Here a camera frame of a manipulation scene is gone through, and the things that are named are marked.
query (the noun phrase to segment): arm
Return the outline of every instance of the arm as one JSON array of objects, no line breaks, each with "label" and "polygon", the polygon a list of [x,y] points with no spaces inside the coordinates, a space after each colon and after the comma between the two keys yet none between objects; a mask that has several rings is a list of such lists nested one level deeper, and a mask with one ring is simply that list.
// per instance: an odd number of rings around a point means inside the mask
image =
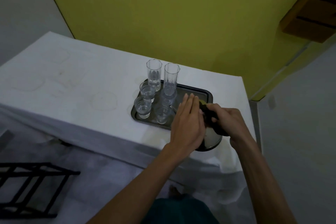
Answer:
[{"label": "arm", "polygon": [[175,167],[201,144],[205,126],[199,111],[198,97],[186,94],[175,115],[170,142],[88,224],[141,222]]},{"label": "arm", "polygon": [[235,108],[221,108],[218,104],[207,106],[219,118],[213,118],[212,121],[218,122],[230,135],[230,144],[241,162],[257,222],[297,223],[240,111]]}]

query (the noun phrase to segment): glass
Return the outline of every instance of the glass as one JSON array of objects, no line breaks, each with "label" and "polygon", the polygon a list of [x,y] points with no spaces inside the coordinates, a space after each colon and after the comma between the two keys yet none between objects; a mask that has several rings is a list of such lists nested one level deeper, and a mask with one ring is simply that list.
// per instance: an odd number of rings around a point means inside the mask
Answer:
[{"label": "glass", "polygon": [[152,103],[155,96],[156,85],[153,82],[145,81],[140,84],[140,92],[145,100],[150,100]]},{"label": "glass", "polygon": [[166,95],[164,90],[161,91],[161,103],[163,106],[171,106],[173,105],[175,98],[177,96],[177,91],[175,90],[174,93],[170,96]]},{"label": "glass", "polygon": [[155,112],[157,122],[159,124],[165,124],[171,113],[171,109],[168,107],[161,106],[161,107],[156,108],[154,112]]},{"label": "glass", "polygon": [[163,82],[163,91],[167,96],[174,94],[177,85],[177,74],[180,71],[180,67],[174,63],[168,63],[165,65],[165,78]]},{"label": "glass", "polygon": [[134,107],[135,107],[137,113],[139,114],[139,117],[142,118],[142,119],[146,119],[146,118],[149,117],[149,115],[151,113],[152,102],[147,101],[147,100],[143,99],[142,97],[138,97],[134,101]]},{"label": "glass", "polygon": [[156,85],[155,91],[159,91],[161,89],[162,63],[160,60],[151,59],[147,61],[146,64],[147,64],[148,81]]}]

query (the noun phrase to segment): person's left hand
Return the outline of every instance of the person's left hand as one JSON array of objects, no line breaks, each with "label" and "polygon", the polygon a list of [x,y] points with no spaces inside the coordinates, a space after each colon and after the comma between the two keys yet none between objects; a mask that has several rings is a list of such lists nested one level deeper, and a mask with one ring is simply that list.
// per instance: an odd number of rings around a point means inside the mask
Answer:
[{"label": "person's left hand", "polygon": [[205,135],[203,112],[199,98],[185,94],[171,126],[170,147],[183,160],[196,150]]}]

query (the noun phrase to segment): gray wall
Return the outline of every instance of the gray wall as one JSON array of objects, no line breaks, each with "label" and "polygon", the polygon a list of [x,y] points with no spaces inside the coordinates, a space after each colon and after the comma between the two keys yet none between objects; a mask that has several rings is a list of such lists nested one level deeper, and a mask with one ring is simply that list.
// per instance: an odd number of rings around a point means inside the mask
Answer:
[{"label": "gray wall", "polygon": [[0,65],[48,31],[73,37],[54,0],[0,0]]},{"label": "gray wall", "polygon": [[299,223],[336,222],[336,45],[258,103],[263,153]]}]

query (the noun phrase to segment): green wall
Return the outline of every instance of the green wall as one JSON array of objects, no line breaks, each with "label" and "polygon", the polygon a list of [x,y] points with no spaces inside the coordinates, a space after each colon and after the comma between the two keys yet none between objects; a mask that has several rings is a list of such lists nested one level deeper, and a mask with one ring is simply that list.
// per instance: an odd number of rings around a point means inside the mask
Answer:
[{"label": "green wall", "polygon": [[307,42],[278,29],[296,0],[55,1],[76,39],[239,75],[248,96]]}]

